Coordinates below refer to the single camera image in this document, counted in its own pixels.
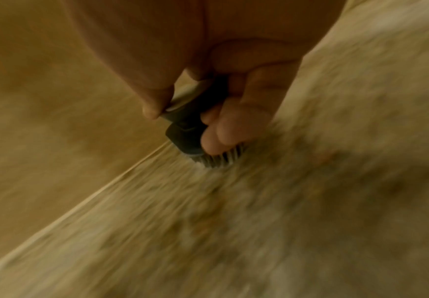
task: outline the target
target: wooden floor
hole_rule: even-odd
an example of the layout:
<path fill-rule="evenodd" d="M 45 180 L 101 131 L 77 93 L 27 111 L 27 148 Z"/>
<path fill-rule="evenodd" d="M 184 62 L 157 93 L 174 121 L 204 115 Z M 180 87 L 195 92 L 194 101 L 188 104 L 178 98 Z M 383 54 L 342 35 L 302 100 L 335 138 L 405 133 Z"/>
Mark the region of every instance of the wooden floor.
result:
<path fill-rule="evenodd" d="M 173 147 L 0 263 L 0 298 L 429 297 L 429 0 L 374 0 L 234 166 Z"/>
<path fill-rule="evenodd" d="M 164 127 L 58 0 L 0 1 L 0 257 L 154 150 Z"/>

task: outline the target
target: brush bristles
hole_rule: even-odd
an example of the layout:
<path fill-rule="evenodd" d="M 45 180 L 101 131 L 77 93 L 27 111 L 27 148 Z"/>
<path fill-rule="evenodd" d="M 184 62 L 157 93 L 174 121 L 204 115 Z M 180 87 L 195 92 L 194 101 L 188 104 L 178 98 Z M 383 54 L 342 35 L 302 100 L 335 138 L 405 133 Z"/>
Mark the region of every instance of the brush bristles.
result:
<path fill-rule="evenodd" d="M 204 164 L 207 168 L 225 167 L 233 164 L 244 153 L 244 144 L 239 144 L 221 155 L 208 154 L 191 157 L 195 162 Z"/>

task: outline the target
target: floor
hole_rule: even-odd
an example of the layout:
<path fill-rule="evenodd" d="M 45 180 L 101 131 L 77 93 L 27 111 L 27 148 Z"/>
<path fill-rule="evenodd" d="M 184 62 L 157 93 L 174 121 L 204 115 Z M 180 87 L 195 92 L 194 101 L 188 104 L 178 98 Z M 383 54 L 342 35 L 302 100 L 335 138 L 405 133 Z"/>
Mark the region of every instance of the floor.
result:
<path fill-rule="evenodd" d="M 0 257 L 161 145 L 165 125 L 58 0 L 0 1 Z"/>

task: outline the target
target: skin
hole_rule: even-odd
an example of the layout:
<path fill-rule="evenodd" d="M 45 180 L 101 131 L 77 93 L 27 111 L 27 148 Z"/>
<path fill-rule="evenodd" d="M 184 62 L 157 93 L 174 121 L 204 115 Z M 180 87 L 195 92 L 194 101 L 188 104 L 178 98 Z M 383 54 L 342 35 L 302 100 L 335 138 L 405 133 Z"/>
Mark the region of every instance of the skin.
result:
<path fill-rule="evenodd" d="M 186 70 L 229 76 L 229 97 L 201 116 L 216 155 L 265 130 L 301 60 L 345 0 L 63 0 L 84 40 L 156 119 Z"/>

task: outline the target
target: scrub brush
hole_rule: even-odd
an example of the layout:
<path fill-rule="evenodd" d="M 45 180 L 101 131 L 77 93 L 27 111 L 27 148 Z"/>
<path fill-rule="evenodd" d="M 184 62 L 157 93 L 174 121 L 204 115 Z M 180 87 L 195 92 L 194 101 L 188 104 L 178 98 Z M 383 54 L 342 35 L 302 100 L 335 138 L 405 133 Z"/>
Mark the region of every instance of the scrub brush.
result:
<path fill-rule="evenodd" d="M 216 77 L 185 86 L 176 92 L 162 117 L 172 122 L 165 131 L 168 139 L 186 156 L 207 168 L 228 166 L 244 152 L 239 144 L 221 155 L 212 156 L 201 147 L 201 135 L 207 126 L 200 114 L 228 96 L 226 77 Z"/>

